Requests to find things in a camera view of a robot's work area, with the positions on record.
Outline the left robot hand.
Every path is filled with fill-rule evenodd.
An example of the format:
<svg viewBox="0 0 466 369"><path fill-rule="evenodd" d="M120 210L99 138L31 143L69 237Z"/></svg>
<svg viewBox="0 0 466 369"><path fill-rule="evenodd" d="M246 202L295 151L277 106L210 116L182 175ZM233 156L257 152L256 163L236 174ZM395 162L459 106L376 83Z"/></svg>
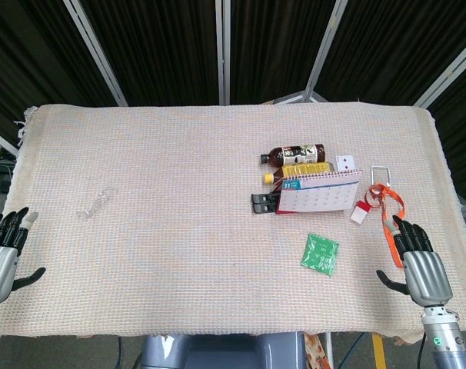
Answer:
<svg viewBox="0 0 466 369"><path fill-rule="evenodd" d="M30 212L28 207L0 214L0 304L13 291L34 284L46 272L46 268L41 267L28 277L15 277L28 233L37 219L38 213Z"/></svg>

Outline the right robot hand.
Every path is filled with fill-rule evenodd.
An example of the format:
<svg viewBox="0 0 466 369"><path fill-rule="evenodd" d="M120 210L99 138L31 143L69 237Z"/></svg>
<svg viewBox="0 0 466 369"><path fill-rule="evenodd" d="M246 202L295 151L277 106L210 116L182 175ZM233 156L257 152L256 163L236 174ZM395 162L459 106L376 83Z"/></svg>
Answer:
<svg viewBox="0 0 466 369"><path fill-rule="evenodd" d="M423 308L447 304L453 292L443 262L434 251L426 231L418 224L411 224L397 215L384 221L384 229L391 239L402 263L405 282L393 281L382 271L376 274L387 288L408 295Z"/></svg>

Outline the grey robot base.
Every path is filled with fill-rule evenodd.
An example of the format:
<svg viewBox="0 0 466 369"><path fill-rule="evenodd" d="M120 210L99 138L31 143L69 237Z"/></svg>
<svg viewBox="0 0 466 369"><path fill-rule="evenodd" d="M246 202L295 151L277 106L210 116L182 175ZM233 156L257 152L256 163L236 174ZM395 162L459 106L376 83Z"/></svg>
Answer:
<svg viewBox="0 0 466 369"><path fill-rule="evenodd" d="M306 369L300 331L148 335L132 369Z"/></svg>

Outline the desk calendar with red binding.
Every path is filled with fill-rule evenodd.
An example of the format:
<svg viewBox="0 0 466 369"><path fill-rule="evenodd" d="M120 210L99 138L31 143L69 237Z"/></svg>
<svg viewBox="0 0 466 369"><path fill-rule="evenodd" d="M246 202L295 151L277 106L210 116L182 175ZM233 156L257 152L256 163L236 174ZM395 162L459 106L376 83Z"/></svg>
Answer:
<svg viewBox="0 0 466 369"><path fill-rule="evenodd" d="M361 169L284 179L278 200L277 214L315 213L348 210L354 203Z"/></svg>

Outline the red and white badge card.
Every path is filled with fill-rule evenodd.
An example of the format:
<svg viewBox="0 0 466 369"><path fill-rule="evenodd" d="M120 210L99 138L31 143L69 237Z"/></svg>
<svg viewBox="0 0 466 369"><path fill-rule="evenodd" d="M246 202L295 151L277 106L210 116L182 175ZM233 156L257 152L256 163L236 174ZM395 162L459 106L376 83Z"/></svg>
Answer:
<svg viewBox="0 0 466 369"><path fill-rule="evenodd" d="M371 206L369 203L367 203L366 201L358 201L355 204L350 219L356 224L362 224L370 210Z"/></svg>

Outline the clear plastic badge holder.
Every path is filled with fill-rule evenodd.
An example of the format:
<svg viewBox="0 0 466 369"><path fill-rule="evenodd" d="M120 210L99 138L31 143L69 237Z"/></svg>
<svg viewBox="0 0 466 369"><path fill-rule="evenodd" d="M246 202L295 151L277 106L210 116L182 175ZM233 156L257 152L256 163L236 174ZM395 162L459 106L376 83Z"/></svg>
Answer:
<svg viewBox="0 0 466 369"><path fill-rule="evenodd" d="M371 166L371 184L384 185L391 187L391 171L390 168L383 165Z"/></svg>

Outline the green sachet packet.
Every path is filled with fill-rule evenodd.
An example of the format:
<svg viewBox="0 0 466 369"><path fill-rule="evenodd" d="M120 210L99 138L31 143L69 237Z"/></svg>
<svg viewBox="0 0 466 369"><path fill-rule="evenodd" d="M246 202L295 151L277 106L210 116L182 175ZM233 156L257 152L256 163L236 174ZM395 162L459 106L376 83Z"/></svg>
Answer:
<svg viewBox="0 0 466 369"><path fill-rule="evenodd" d="M338 249L338 242L309 234L300 265L331 277L335 270Z"/></svg>

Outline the crumpled clear plastic wrap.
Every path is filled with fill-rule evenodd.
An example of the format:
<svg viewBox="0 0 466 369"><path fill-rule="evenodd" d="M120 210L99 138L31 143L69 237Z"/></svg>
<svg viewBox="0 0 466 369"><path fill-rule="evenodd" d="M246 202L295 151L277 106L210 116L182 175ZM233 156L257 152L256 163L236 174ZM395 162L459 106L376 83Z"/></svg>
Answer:
<svg viewBox="0 0 466 369"><path fill-rule="evenodd" d="M89 219L103 208L114 196L116 190L112 187L103 188L96 196L89 208L76 211L76 216L81 219Z"/></svg>

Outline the yellow-capped drink bottle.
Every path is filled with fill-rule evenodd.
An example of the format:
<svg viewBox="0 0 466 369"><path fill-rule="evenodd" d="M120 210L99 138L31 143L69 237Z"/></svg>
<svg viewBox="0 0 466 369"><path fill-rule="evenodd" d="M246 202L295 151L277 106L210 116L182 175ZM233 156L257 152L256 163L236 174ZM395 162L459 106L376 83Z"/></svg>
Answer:
<svg viewBox="0 0 466 369"><path fill-rule="evenodd" d="M274 185L287 177L328 173L333 172L333 170L333 164L330 162L285 165L277 169L275 172L264 174L263 183L265 185Z"/></svg>

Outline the black binder clips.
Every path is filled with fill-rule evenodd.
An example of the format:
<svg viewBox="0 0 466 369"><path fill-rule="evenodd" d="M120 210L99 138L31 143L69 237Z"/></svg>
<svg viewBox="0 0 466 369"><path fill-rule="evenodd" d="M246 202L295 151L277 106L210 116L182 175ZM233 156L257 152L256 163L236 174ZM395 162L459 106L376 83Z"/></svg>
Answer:
<svg viewBox="0 0 466 369"><path fill-rule="evenodd" d="M281 197L280 191L273 191L266 194L252 194L251 205L254 214L275 213L278 210L278 203Z"/></svg>

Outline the dark tea bottle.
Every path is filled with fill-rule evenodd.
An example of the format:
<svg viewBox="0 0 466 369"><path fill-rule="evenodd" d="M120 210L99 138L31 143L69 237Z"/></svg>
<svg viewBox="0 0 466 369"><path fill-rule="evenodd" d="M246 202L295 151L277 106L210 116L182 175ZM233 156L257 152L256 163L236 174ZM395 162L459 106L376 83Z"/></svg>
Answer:
<svg viewBox="0 0 466 369"><path fill-rule="evenodd" d="M284 165L324 162L325 159L325 147L322 144L277 147L260 157L262 164L269 164L276 168Z"/></svg>

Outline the beige woven table cloth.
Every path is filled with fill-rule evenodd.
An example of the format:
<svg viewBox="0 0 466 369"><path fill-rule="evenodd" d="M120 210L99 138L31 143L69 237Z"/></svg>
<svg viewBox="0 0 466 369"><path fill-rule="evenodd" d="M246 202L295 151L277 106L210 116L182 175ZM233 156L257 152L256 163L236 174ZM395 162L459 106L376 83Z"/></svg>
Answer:
<svg viewBox="0 0 466 369"><path fill-rule="evenodd" d="M322 143L352 155L371 184L391 171L406 219L426 230L466 330L466 227L431 114L361 102L210 107L43 105L25 120L5 212L38 220L18 275L44 267L0 304L0 336L376 331L415 342L421 309L402 281L380 211L254 214L261 153ZM107 187L116 195L89 219ZM331 277L300 265L307 236L339 243Z"/></svg>

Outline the black folding screen panels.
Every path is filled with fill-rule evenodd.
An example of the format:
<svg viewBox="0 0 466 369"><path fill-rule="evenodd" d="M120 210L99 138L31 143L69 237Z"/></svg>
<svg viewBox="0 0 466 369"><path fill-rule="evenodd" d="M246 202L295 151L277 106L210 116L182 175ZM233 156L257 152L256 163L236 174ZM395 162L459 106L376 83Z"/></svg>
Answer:
<svg viewBox="0 0 466 369"><path fill-rule="evenodd" d="M0 136L34 105L114 106L72 16L131 106L233 105L304 90L413 105L466 49L466 0L0 0Z"/></svg>

